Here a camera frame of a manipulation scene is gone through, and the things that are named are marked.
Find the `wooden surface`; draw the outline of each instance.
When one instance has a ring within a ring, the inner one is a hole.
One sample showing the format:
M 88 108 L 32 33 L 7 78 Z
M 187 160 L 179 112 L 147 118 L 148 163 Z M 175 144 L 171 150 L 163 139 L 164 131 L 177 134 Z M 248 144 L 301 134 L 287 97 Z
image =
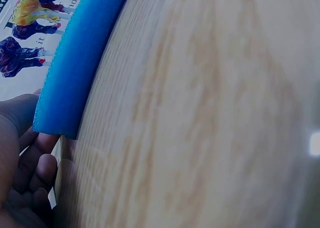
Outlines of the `wooden surface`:
M 319 41 L 319 0 L 128 0 L 63 147 L 59 227 L 307 227 Z

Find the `yellow cartoon character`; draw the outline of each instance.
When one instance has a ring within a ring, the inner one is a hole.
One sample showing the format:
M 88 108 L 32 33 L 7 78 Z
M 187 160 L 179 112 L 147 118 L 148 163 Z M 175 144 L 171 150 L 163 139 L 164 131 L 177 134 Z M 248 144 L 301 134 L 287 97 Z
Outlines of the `yellow cartoon character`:
M 39 0 L 18 0 L 13 11 L 12 22 L 20 26 L 28 26 L 37 19 L 46 19 L 57 24 L 60 18 L 70 19 L 66 14 L 43 8 Z

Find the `blue pool noodle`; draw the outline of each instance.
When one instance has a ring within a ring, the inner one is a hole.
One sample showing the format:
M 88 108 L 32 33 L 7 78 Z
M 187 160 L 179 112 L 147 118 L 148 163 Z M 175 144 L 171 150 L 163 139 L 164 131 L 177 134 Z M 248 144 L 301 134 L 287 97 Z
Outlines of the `blue pool noodle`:
M 97 67 L 125 1 L 80 1 L 48 70 L 34 131 L 77 137 Z

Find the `hand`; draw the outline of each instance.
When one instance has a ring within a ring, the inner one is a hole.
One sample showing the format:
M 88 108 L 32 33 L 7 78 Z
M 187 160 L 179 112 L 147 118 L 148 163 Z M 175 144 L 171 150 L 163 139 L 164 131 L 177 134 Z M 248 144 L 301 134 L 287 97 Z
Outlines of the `hand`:
M 48 192 L 57 161 L 50 153 L 59 136 L 32 131 L 37 101 L 29 94 L 0 102 L 0 227 L 53 225 Z

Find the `light wood grain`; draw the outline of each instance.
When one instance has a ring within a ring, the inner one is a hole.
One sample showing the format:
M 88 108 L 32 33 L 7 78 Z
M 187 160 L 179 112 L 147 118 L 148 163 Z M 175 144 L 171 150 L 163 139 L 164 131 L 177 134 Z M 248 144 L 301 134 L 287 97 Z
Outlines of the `light wood grain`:
M 319 0 L 128 0 L 62 152 L 59 227 L 294 227 L 319 39 Z

